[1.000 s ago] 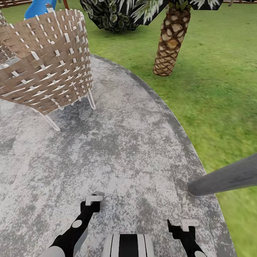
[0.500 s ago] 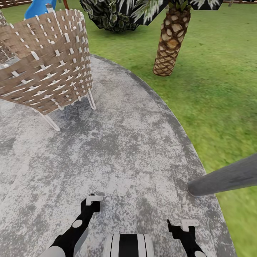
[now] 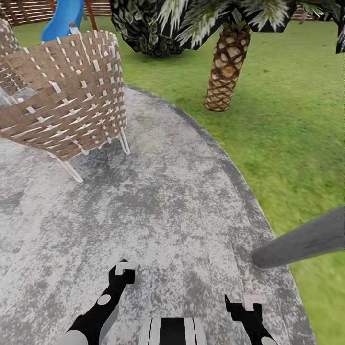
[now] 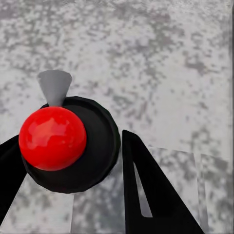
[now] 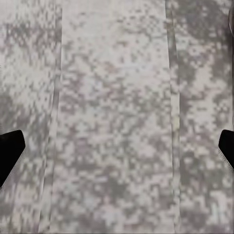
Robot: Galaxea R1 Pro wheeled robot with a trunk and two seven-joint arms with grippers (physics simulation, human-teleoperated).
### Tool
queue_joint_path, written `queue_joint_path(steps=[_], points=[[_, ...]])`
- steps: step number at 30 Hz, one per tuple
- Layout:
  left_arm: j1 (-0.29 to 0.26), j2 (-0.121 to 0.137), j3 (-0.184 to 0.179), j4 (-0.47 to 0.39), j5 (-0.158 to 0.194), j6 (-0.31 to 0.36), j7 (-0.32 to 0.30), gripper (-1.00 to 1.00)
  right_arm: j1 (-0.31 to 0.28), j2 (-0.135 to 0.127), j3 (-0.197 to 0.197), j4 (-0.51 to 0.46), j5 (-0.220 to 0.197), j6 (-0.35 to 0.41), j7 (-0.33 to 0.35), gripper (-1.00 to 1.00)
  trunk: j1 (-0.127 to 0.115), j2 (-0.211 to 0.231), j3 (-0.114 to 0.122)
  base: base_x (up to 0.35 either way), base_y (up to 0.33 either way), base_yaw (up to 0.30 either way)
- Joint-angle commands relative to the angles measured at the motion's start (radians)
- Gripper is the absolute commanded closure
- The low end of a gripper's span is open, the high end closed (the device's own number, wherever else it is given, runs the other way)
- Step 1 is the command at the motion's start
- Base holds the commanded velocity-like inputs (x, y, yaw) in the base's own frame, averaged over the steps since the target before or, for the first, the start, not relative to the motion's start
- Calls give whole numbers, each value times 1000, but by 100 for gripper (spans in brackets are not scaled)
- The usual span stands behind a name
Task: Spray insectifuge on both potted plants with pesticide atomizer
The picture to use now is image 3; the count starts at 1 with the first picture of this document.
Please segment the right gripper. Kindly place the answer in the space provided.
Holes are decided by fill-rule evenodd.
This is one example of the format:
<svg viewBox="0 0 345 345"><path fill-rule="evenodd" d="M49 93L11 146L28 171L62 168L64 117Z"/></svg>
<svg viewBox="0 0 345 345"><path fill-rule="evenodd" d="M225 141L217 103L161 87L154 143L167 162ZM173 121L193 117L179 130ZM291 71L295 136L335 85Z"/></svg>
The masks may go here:
<svg viewBox="0 0 345 345"><path fill-rule="evenodd" d="M225 294L226 308L228 312L231 312L232 319L236 322L242 322L245 330L247 329L248 323L251 321L263 321L262 316L262 305L254 303L254 311L246 310L242 303L230 303L229 298Z"/></svg>

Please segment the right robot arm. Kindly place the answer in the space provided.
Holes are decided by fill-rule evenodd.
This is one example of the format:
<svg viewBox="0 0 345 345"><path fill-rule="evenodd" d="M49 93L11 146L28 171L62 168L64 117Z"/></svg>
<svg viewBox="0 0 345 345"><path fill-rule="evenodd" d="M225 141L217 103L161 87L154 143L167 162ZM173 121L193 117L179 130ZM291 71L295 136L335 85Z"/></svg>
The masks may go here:
<svg viewBox="0 0 345 345"><path fill-rule="evenodd" d="M242 322L252 345L278 345L262 324L262 304L267 303L267 296L263 294L243 294L243 303L230 303L225 294L226 308L231 312L232 319Z"/></svg>

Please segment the robot trunk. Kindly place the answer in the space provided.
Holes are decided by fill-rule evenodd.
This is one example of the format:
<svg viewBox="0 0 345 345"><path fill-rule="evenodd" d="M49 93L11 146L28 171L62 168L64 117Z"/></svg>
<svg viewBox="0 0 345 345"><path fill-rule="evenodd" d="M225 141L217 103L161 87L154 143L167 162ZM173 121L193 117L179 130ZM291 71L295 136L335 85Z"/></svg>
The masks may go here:
<svg viewBox="0 0 345 345"><path fill-rule="evenodd" d="M145 318L138 345L207 345L200 318Z"/></svg>

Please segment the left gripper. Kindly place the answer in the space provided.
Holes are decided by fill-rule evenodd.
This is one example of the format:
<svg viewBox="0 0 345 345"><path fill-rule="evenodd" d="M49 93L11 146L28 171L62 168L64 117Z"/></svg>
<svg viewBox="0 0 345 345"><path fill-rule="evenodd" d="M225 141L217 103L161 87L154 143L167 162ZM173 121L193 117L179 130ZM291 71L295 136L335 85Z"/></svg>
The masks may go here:
<svg viewBox="0 0 345 345"><path fill-rule="evenodd" d="M135 283L135 270L126 269L125 272L120 276L115 274L115 269L109 272L109 283L119 283L124 291L126 284Z"/></svg>

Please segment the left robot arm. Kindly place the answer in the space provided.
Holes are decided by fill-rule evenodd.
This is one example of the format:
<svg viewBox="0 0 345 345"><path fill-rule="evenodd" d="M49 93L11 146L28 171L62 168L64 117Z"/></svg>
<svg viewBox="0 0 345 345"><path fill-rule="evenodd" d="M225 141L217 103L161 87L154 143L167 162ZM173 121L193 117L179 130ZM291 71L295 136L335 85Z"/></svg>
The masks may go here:
<svg viewBox="0 0 345 345"><path fill-rule="evenodd" d="M109 272L110 285L84 315L52 345L100 345L119 313L119 299L126 284L135 283L138 262L117 262Z"/></svg>

